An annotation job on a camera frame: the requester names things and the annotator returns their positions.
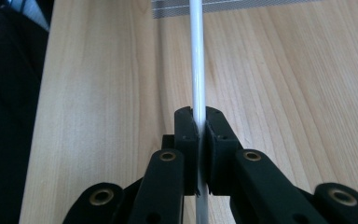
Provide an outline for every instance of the metal rod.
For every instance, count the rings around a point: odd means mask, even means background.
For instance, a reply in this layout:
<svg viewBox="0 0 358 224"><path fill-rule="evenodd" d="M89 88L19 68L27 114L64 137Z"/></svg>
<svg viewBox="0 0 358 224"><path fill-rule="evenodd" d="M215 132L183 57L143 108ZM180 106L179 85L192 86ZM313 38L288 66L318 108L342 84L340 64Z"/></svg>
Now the metal rod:
<svg viewBox="0 0 358 224"><path fill-rule="evenodd" d="M208 223L208 190L205 176L200 169L203 158L203 136L205 132L205 72L202 0L190 0L191 22L191 58L193 76L193 118L197 123L200 134L198 189L200 195L196 198L196 220L198 224Z"/></svg>

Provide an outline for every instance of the white rod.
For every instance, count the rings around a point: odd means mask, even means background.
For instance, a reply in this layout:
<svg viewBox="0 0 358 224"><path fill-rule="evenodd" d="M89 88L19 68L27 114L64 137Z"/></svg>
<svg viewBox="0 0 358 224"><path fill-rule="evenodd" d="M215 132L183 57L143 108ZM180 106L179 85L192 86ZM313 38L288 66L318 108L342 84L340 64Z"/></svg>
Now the white rod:
<svg viewBox="0 0 358 224"><path fill-rule="evenodd" d="M208 223L208 190L205 176L201 174L200 164L203 158L203 135L205 132L205 72L202 0L190 0L191 22L191 58L193 74L193 118L200 134L198 188L200 196L196 198L196 220L198 224Z"/></svg>

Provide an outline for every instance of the plastic rod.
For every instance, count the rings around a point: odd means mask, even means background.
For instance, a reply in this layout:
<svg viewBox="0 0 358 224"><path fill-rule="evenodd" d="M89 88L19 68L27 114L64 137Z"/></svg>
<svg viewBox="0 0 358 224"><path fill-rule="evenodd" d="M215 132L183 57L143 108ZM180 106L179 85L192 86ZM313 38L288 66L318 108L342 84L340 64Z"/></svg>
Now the plastic rod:
<svg viewBox="0 0 358 224"><path fill-rule="evenodd" d="M203 159L203 139L205 133L205 72L202 0L190 0L191 22L191 58L193 76L193 118L197 123L200 134L198 189L200 195L196 198L196 220L198 224L208 223L208 190L205 176L200 167Z"/></svg>

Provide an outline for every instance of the wood grain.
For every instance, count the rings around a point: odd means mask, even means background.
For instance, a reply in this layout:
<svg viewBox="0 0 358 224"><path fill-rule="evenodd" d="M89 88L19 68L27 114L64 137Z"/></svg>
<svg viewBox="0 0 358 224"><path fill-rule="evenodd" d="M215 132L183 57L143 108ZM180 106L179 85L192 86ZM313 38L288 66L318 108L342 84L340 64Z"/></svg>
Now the wood grain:
<svg viewBox="0 0 358 224"><path fill-rule="evenodd" d="M21 223L62 223L80 193L141 177L191 105L189 17L150 1L57 0ZM358 1L204 14L207 104L298 187L358 190ZM210 223L232 223L211 197ZM195 223L186 200L185 223Z"/></svg>

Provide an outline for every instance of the wooden surface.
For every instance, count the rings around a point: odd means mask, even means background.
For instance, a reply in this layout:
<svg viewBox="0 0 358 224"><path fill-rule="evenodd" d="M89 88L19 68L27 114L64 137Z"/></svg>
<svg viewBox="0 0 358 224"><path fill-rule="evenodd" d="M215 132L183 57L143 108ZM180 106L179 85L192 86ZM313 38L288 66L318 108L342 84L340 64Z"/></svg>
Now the wooden surface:
<svg viewBox="0 0 358 224"><path fill-rule="evenodd" d="M358 1L204 15L207 105L300 188L358 190ZM21 223L61 223L99 182L141 177L191 105L189 17L147 0L57 0ZM185 223L194 223L186 200ZM211 198L211 223L232 223Z"/></svg>

